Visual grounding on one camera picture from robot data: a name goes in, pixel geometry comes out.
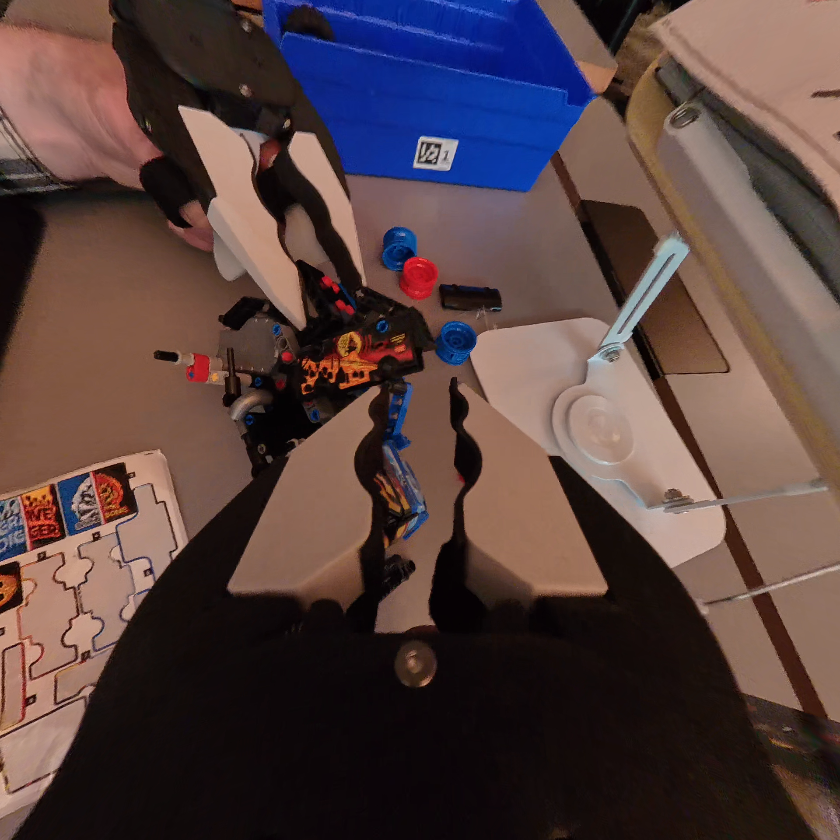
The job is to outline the blue wheel rim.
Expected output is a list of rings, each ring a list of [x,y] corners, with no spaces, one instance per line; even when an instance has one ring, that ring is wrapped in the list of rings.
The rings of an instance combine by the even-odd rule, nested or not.
[[[396,226],[388,229],[382,240],[381,260],[385,268],[399,272],[409,259],[417,253],[417,237],[408,227]]]
[[[469,360],[476,348],[478,334],[466,322],[446,322],[435,340],[437,357],[451,366],[460,366]]]

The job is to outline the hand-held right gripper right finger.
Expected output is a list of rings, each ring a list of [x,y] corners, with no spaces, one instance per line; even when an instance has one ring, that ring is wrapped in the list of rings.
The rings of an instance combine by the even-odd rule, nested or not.
[[[603,596],[550,457],[467,384],[453,378],[448,396],[461,487],[429,595],[437,629],[468,634],[497,611],[528,616],[546,600]]]

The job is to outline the blue storage bin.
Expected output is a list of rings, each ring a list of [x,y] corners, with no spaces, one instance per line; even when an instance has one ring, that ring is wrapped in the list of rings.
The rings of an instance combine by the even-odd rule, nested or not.
[[[537,2],[263,2],[348,174],[528,192],[595,98]]]

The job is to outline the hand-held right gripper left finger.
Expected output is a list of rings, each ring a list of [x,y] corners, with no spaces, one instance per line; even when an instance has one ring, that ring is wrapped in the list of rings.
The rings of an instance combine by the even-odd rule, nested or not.
[[[331,601],[353,629],[375,630],[386,565],[376,477],[389,403],[385,386],[372,387],[287,457],[227,583],[231,595],[276,595],[303,611]]]

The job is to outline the instruction booklet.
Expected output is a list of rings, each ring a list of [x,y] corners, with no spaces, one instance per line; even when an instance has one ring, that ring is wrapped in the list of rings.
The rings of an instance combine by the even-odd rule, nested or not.
[[[693,1],[653,31],[720,100],[839,201],[839,2]]]

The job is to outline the person's left forearm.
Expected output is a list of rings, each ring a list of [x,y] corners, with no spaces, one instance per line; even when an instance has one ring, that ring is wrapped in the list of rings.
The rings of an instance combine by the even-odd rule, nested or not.
[[[1,197],[41,195],[73,188],[36,158],[1,109]]]

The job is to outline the white book stand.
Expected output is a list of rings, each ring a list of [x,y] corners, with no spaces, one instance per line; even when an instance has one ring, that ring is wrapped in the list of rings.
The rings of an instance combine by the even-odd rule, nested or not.
[[[664,122],[655,158],[687,206],[687,238],[662,238],[610,328],[592,318],[489,329],[471,363],[486,398],[547,455],[559,456],[671,566],[715,547],[734,505],[833,494],[838,458],[838,296],[762,197],[782,171],[698,96]],[[690,252],[718,268],[745,306],[742,329],[799,435],[823,447],[817,476],[712,498],[711,483],[625,349]]]

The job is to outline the black cylinder part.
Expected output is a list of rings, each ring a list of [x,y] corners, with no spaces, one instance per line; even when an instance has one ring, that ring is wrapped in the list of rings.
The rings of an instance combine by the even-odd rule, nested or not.
[[[437,291],[444,310],[457,312],[479,310],[500,312],[502,310],[501,293],[494,287],[442,284]]]

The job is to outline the person's left hand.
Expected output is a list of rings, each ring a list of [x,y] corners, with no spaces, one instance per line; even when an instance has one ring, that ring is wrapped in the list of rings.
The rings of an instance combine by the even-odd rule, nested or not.
[[[121,62],[104,42],[2,24],[1,104],[26,152],[59,182],[142,190],[162,153],[135,122]]]

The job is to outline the sticker sheet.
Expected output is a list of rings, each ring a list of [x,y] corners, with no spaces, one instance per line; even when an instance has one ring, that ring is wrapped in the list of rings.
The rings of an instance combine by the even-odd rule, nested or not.
[[[2,494],[2,819],[54,778],[116,643],[185,544],[160,450]]]

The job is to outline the blue black toy brick truck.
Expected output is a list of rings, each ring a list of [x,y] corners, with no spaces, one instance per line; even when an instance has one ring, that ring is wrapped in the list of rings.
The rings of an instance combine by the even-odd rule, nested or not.
[[[289,456],[366,391],[383,385],[390,393],[384,435],[384,472],[376,477],[385,501],[384,545],[408,539],[428,520],[427,504],[403,450],[403,433],[413,386],[407,376],[360,388],[348,395],[305,400],[296,387],[301,348],[359,323],[369,312],[392,313],[409,307],[369,288],[346,290],[320,269],[298,260],[307,324],[293,328],[267,300],[242,297],[219,317],[223,327],[215,354],[155,350],[161,362],[179,365],[194,384],[221,385],[223,405],[245,446],[250,475],[256,478]]]

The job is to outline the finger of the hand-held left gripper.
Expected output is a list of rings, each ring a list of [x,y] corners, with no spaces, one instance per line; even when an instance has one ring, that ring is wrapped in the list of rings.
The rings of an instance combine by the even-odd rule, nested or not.
[[[248,275],[293,328],[303,329],[307,313],[298,268],[256,190],[264,136],[230,128],[208,111],[187,106],[178,111],[215,192],[206,216],[219,273],[228,281]]]
[[[350,195],[319,137],[295,132],[275,159],[275,170],[293,199],[283,237],[289,255],[315,267],[331,265],[348,291],[364,288],[364,262]]]

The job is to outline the brick set box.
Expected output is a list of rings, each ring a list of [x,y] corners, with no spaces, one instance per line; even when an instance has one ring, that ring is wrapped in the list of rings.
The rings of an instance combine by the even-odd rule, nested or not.
[[[812,833],[838,839],[838,722],[756,696],[744,699],[774,771]]]

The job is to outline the red wheel rim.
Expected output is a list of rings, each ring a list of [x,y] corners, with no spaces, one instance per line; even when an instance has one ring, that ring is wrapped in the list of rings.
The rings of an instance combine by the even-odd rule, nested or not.
[[[403,263],[399,287],[403,294],[415,301],[428,299],[438,282],[438,268],[424,257],[411,257]]]

